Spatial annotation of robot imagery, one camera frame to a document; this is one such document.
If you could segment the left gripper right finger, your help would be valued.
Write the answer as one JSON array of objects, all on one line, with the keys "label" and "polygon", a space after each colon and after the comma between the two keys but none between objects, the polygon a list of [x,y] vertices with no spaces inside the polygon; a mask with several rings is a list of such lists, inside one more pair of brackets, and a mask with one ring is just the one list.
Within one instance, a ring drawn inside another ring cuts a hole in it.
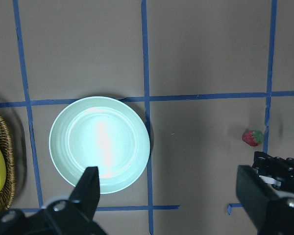
[{"label": "left gripper right finger", "polygon": [[294,158],[254,153],[239,165],[236,196],[261,235],[294,235]]}]

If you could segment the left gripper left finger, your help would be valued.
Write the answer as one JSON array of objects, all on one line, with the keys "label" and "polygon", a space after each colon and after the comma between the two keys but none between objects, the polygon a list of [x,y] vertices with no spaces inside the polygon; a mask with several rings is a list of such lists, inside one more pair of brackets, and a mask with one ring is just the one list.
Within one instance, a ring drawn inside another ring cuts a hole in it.
[{"label": "left gripper left finger", "polygon": [[87,167],[67,199],[29,217],[19,209],[0,211],[0,235],[103,235],[93,221],[99,199],[98,167]]}]

